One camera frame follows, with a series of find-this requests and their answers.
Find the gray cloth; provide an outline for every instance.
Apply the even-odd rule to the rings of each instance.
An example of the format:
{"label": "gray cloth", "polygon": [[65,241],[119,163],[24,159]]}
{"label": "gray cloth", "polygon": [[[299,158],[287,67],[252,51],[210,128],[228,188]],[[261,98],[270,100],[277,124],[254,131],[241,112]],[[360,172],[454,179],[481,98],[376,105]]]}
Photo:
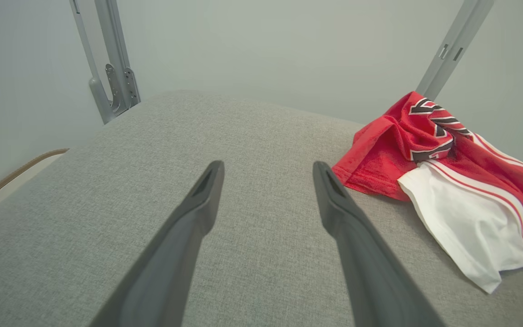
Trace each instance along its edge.
{"label": "gray cloth", "polygon": [[[216,159],[226,164],[222,200],[183,324],[352,325],[311,167],[334,165],[361,126],[189,91],[142,102],[0,205],[0,326],[89,324]],[[488,296],[441,250],[411,203],[350,193],[449,326],[523,326],[523,269],[503,273]]]}

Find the clothing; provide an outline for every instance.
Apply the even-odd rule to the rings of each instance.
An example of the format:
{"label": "clothing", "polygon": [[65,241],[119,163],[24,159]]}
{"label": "clothing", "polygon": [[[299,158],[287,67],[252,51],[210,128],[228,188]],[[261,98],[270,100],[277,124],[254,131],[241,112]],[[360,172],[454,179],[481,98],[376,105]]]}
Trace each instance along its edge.
{"label": "clothing", "polygon": [[429,232],[486,292],[500,283],[498,271],[523,267],[523,162],[418,93],[356,133],[332,170],[349,188],[413,201]]}

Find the red stripe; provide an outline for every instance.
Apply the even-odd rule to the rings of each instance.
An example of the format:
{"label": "red stripe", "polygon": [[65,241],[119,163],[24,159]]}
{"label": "red stripe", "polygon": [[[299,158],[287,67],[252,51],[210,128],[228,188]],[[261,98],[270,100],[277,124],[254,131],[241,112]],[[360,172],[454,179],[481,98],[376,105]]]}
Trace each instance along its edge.
{"label": "red stripe", "polygon": [[475,186],[471,186],[469,184],[465,184],[464,182],[460,181],[460,180],[457,180],[456,178],[453,178],[453,176],[451,176],[450,174],[446,173],[444,170],[442,170],[440,167],[438,167],[437,165],[435,165],[434,163],[432,162],[429,162],[431,165],[434,165],[434,167],[436,167],[438,170],[441,170],[441,172],[443,172],[446,176],[448,176],[449,178],[451,178],[452,180],[454,180],[455,182],[461,184],[461,185],[465,185],[467,186],[468,188],[473,188],[474,190],[478,190],[480,192],[483,192],[483,193],[487,193],[491,196],[494,196],[494,197],[498,197],[499,199],[502,199],[503,201],[505,201],[506,203],[508,203],[508,205],[510,205],[510,207],[512,207],[517,215],[517,217],[519,218],[519,221],[521,223],[521,226],[522,226],[522,231],[523,231],[523,221],[522,221],[522,216],[519,214],[519,211],[516,209],[516,207],[510,202],[508,201],[508,199],[502,197],[501,195],[498,195],[498,194],[494,194],[492,192],[489,192],[489,191],[486,191],[486,190],[482,190],[481,188],[476,188]]}
{"label": "red stripe", "polygon": [[514,159],[514,158],[507,158],[507,157],[504,157],[504,156],[500,155],[499,153],[497,153],[496,151],[492,150],[492,147],[490,147],[489,145],[487,145],[486,143],[484,143],[484,141],[481,139],[481,137],[477,136],[477,139],[479,140],[479,142],[480,142],[481,144],[484,145],[484,147],[486,147],[486,149],[487,149],[489,152],[491,152],[491,153],[493,153],[494,155],[496,155],[496,157],[500,157],[500,158],[502,158],[502,159],[510,160],[510,161],[513,161],[513,162],[517,162],[518,164],[520,164],[520,165],[523,166],[523,162],[518,161],[517,159]]}

